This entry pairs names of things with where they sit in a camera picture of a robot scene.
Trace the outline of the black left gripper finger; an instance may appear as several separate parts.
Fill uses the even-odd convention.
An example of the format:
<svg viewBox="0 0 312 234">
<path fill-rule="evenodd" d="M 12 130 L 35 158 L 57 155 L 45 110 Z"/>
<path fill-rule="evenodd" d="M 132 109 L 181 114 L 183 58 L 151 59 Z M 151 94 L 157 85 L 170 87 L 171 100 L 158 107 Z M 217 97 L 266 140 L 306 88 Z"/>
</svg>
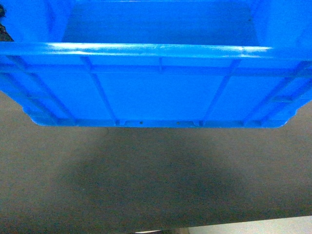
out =
<svg viewBox="0 0 312 234">
<path fill-rule="evenodd" d="M 5 9 L 3 6 L 0 7 L 0 19 L 3 19 L 5 17 Z M 0 24 L 0 40 L 6 41 L 6 42 L 13 42 L 14 40 L 7 32 L 4 25 Z"/>
</svg>

